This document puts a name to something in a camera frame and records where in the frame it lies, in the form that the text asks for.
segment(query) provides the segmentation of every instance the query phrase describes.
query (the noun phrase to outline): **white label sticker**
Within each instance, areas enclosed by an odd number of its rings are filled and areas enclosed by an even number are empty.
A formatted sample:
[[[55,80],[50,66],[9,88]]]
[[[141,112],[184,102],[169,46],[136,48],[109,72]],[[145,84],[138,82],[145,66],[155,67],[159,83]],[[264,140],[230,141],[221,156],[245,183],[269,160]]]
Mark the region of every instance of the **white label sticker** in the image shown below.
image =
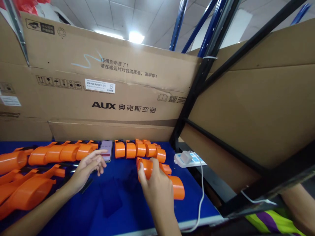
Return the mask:
[[[85,88],[101,92],[115,93],[115,84],[98,80],[85,79]]]
[[[6,106],[14,106],[14,107],[21,107],[21,103],[17,97],[13,96],[0,96],[2,102]]]

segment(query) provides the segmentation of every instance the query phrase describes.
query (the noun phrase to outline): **aux logo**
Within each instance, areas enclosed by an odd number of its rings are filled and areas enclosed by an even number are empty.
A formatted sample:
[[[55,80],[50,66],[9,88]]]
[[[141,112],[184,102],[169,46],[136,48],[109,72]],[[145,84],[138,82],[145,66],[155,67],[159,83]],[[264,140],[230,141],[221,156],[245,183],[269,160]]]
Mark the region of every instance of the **aux logo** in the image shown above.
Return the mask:
[[[98,107],[98,108],[104,108],[104,109],[108,109],[108,108],[111,109],[112,108],[112,109],[116,110],[115,105],[116,104],[106,103],[106,107],[104,107],[104,103],[101,103],[101,105],[99,105],[98,102],[94,102],[92,107]]]

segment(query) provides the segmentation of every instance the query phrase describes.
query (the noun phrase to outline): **red plastic bag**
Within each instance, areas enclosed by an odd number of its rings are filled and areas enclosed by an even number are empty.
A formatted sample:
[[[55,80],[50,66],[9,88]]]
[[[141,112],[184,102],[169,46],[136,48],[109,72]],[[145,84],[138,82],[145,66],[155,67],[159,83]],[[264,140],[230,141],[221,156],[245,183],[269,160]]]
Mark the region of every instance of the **red plastic bag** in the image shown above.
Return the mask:
[[[39,3],[50,3],[51,0],[37,0]]]
[[[25,11],[30,14],[38,15],[36,10],[36,5],[38,4],[37,0],[13,0],[15,6],[20,11]],[[5,8],[3,0],[0,0],[0,7]]]

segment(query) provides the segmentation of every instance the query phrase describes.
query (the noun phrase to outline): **ceiling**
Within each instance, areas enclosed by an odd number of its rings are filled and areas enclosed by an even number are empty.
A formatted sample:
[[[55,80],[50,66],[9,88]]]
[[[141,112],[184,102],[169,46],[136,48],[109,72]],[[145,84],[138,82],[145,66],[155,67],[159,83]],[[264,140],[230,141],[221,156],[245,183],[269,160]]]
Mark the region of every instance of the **ceiling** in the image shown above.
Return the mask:
[[[176,51],[181,51],[202,17],[210,0],[189,0]],[[242,0],[241,9],[253,15],[241,41],[253,36],[289,0]],[[143,44],[168,49],[180,0],[52,0],[76,26],[101,30],[129,38],[130,31],[145,36]],[[275,30],[288,27],[298,10]],[[315,17],[315,4],[302,21]]]

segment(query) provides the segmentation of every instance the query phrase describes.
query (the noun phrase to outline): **blue marker scribble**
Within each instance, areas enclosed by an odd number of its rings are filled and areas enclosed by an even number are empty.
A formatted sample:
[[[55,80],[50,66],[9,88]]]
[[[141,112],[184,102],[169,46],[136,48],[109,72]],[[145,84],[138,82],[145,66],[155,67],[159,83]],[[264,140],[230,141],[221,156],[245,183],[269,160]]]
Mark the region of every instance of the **blue marker scribble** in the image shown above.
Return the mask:
[[[84,55],[83,55],[84,58],[86,59],[86,61],[87,61],[88,64],[89,64],[88,67],[87,67],[87,66],[83,66],[83,65],[79,65],[79,64],[75,64],[75,63],[71,63],[71,64],[74,65],[74,66],[79,66],[79,67],[82,67],[82,68],[89,69],[89,68],[91,68],[91,63],[90,63],[90,61],[86,58],[87,56],[88,56],[88,57],[91,57],[91,58],[93,58],[93,59],[95,59],[95,60],[97,60],[97,61],[99,61],[99,62],[102,62],[102,61],[103,61],[103,58],[102,58],[101,54],[100,54],[98,51],[97,51],[97,53],[98,53],[99,57],[101,58],[100,60],[97,59],[97,58],[95,58],[95,57],[92,57],[92,56],[90,56],[90,55],[88,55],[88,54],[84,54]]]

